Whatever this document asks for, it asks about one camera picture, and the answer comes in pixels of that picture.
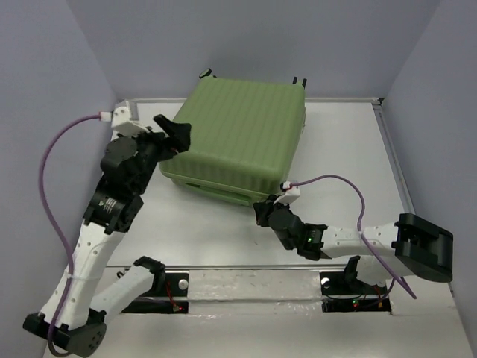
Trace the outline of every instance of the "white arm link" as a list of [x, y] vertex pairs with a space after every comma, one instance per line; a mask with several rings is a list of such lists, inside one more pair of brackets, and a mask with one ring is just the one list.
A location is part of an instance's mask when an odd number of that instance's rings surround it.
[[105, 311], [104, 323], [108, 324], [135, 298], [151, 289], [154, 274], [142, 266], [131, 266], [126, 274], [97, 294], [91, 302], [95, 311]]
[[[366, 227], [364, 236], [370, 244], [377, 250], [382, 259], [400, 277], [413, 274], [395, 255], [391, 243], [397, 240], [398, 228], [393, 223], [375, 227]], [[382, 285], [385, 280], [390, 279], [389, 272], [372, 255], [357, 229], [342, 229], [338, 227], [328, 227], [323, 232], [323, 248], [321, 249], [328, 257], [342, 257], [359, 255], [358, 280], [371, 286]]]
[[[111, 235], [106, 235], [104, 227], [94, 223], [81, 226], [80, 238], [73, 256], [75, 272], [63, 310], [55, 324], [56, 327], [67, 324], [70, 330], [74, 330], [85, 325], [96, 286], [108, 260], [123, 238], [124, 233], [113, 232]], [[40, 312], [45, 314], [45, 322], [51, 323], [68, 277], [68, 269], [66, 269], [53, 295], [41, 309]]]

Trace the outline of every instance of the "green suitcase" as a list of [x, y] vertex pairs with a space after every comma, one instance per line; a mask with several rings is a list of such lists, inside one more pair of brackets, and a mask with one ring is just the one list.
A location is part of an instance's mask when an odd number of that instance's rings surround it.
[[190, 149], [161, 162], [161, 172], [235, 204], [278, 193], [304, 126], [304, 83], [200, 79], [174, 118], [192, 125]]

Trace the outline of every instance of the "small screw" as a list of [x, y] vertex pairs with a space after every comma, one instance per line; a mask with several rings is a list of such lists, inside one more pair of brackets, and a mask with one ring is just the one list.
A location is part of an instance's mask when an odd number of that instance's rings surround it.
[[182, 279], [179, 281], [178, 286], [182, 290], [187, 289], [189, 287], [189, 282], [187, 280]]

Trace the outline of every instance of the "white table surface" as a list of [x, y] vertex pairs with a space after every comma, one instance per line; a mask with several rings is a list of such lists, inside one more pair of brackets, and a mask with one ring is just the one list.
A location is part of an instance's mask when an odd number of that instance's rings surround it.
[[[140, 104], [139, 111], [150, 124], [158, 113], [173, 118], [179, 107]], [[307, 104], [291, 179], [326, 173], [343, 175], [362, 190], [365, 225], [392, 222], [403, 211], [371, 104]], [[159, 170], [144, 201], [110, 266], [128, 266], [142, 255], [169, 267], [307, 263], [283, 250], [270, 229], [256, 227], [252, 210], [178, 188]], [[359, 202], [345, 184], [326, 180], [303, 187], [293, 210], [309, 222], [351, 227]], [[101, 288], [116, 271], [106, 269]], [[410, 277], [418, 299], [397, 286], [390, 315], [322, 313], [317, 271], [209, 267], [192, 269], [189, 280], [188, 315], [120, 315], [94, 358], [472, 357], [446, 284]]]
[[[157, 126], [173, 119], [181, 103], [140, 103], [140, 121]], [[306, 126], [289, 179], [342, 175], [363, 192], [363, 225], [395, 222], [403, 212], [391, 165], [370, 103], [307, 103]], [[339, 180], [301, 188], [292, 210], [305, 222], [354, 227], [360, 203]], [[143, 195], [144, 207], [110, 266], [128, 266], [147, 254], [168, 266], [279, 266], [311, 262], [283, 249], [273, 231], [257, 227], [253, 209], [224, 203], [175, 186], [159, 169]], [[345, 263], [347, 259], [321, 260]]]

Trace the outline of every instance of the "white cable connector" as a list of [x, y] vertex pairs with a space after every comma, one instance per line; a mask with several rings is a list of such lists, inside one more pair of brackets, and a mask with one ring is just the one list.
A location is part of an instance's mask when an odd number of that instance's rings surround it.
[[291, 204], [300, 197], [300, 188], [291, 186], [290, 181], [283, 183], [282, 188], [285, 192], [275, 200], [274, 204]]
[[100, 112], [99, 116], [101, 117], [99, 120], [102, 122], [111, 122], [113, 120], [113, 112]]
[[117, 107], [113, 112], [111, 128], [123, 136], [137, 136], [148, 129], [133, 121], [129, 107]]

